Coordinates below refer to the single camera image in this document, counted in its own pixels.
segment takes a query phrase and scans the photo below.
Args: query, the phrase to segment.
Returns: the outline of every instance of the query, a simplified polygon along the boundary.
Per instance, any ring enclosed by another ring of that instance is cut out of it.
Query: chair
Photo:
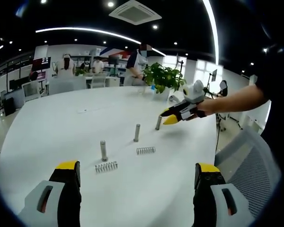
[[[106,73],[95,73],[90,84],[91,88],[105,87]]]
[[[38,81],[31,81],[22,84],[22,91],[24,94],[24,103],[36,98],[40,98]]]
[[[255,218],[281,179],[281,171],[269,146],[250,127],[240,131],[216,154],[214,165],[227,183],[232,183],[249,201],[248,209]]]
[[[49,95],[86,89],[84,77],[52,78],[48,84]]]

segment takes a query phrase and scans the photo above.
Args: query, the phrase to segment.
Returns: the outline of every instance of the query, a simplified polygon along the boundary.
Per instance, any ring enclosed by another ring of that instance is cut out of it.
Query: green leaves
[[[162,93],[166,87],[178,90],[186,83],[182,79],[183,75],[179,70],[163,67],[159,63],[154,63],[144,70],[145,82],[147,85],[155,84],[156,92]]]

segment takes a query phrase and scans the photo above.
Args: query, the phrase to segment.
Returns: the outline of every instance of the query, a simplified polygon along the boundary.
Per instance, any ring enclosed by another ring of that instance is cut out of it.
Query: gray mesh chair
[[[223,150],[214,165],[227,183],[232,183],[248,200],[257,217],[281,179],[281,172],[269,146],[250,127],[244,128]]]
[[[86,79],[84,77],[52,78],[48,84],[49,95],[83,89],[86,89]]]

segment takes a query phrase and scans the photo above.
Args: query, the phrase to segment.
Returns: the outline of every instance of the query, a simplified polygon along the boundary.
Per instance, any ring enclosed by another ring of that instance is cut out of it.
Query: person
[[[271,100],[269,117],[261,137],[269,145],[282,177],[252,226],[270,226],[276,220],[278,225],[284,225],[284,27],[281,26],[284,24],[284,4],[259,0],[241,2],[245,2],[245,6],[262,21],[264,32],[275,44],[268,48],[266,60],[256,72],[258,79],[254,85],[227,97],[204,100],[197,108],[205,115],[240,112],[255,109]]]
[[[95,61],[93,63],[93,73],[102,73],[104,68],[104,63],[100,60],[100,57],[94,57]]]
[[[89,65],[89,58],[85,58],[84,62],[81,64],[80,69],[84,70],[90,70],[90,65]]]
[[[220,83],[221,91],[217,94],[218,97],[226,97],[228,95],[228,87],[226,80],[222,80]]]
[[[139,48],[134,51],[128,59],[126,65],[124,86],[145,86],[143,71],[147,67],[147,51],[151,51],[151,46],[142,42]]]
[[[31,75],[29,75],[29,80],[30,81],[35,81],[38,78],[38,72],[33,72]]]
[[[69,54],[63,56],[63,60],[57,62],[57,78],[71,78],[76,72],[74,61]]]

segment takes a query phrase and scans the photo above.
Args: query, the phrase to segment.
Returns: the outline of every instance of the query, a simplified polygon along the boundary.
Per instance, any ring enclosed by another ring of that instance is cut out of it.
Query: metal cylinder
[[[157,121],[157,125],[156,125],[156,130],[160,129],[161,121],[162,121],[162,116],[159,116],[158,121]]]
[[[108,160],[108,157],[106,155],[105,140],[100,141],[100,147],[101,147],[102,161],[106,162]]]
[[[137,124],[136,126],[136,132],[134,134],[134,142],[138,142],[139,141],[139,132],[140,132],[140,124]]]

